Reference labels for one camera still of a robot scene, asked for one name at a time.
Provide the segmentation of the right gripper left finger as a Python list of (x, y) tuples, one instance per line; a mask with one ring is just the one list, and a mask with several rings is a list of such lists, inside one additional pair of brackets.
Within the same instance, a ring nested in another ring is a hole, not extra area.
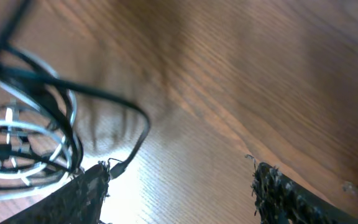
[(99, 224), (108, 182), (108, 167), (100, 162), (1, 224)]

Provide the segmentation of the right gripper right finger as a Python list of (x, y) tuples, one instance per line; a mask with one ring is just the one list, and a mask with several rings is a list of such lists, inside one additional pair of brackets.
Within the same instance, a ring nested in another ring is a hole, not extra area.
[(255, 212), (263, 224), (358, 223), (358, 219), (327, 203), (265, 162), (257, 166), (253, 177)]

